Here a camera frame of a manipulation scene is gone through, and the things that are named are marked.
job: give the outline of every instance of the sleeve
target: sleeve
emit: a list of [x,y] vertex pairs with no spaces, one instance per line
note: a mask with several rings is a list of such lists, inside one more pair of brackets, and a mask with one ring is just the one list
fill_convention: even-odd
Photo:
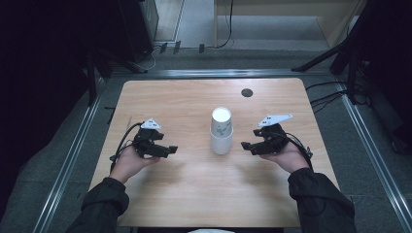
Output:
[[288,179],[304,233],[356,232],[355,209],[324,174],[302,168]]
[[126,211],[129,203],[124,191],[122,183],[105,178],[87,193],[82,212],[66,232],[116,232],[118,217]]

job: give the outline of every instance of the wooden table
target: wooden table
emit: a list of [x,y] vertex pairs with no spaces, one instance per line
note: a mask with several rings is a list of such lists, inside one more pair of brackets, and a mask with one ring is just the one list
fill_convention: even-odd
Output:
[[[242,96],[244,88],[253,96]],[[226,155],[210,149],[212,112],[220,106],[232,112],[233,146]],[[164,134],[156,144],[179,148],[126,183],[130,205],[119,225],[296,227],[289,173],[240,145],[261,142],[253,130],[268,114],[293,115],[282,127],[311,148],[315,170],[337,185],[301,80],[174,80],[124,85],[90,188],[109,175],[109,157],[128,125],[153,117]]]
[[[328,45],[333,48],[348,30],[365,0],[236,0],[234,16],[317,17]],[[215,0],[215,47],[218,46],[218,16],[230,15],[230,0]]]

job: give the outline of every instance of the stacked cup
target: stacked cup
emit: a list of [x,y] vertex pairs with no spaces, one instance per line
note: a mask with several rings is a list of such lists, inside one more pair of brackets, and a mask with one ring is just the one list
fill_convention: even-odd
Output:
[[231,112],[227,108],[218,107],[212,113],[212,124],[210,126],[212,151],[216,154],[229,153],[232,145],[232,136]]

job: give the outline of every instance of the cup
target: cup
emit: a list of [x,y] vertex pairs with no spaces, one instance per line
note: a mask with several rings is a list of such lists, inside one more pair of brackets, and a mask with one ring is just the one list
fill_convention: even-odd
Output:
[[212,113],[210,126],[210,142],[212,151],[216,154],[230,152],[232,145],[233,127],[231,124],[231,112],[229,109],[219,107]]

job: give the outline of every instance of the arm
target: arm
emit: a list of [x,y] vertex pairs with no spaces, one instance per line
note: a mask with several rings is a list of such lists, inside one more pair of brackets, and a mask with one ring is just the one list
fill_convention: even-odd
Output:
[[292,143],[260,156],[290,172],[290,196],[296,200],[302,232],[356,232],[354,205],[327,178],[314,173]]
[[142,158],[133,147],[124,149],[110,176],[87,193],[82,212],[66,232],[116,232],[118,217],[126,211],[129,202],[124,183],[159,160],[158,157]]

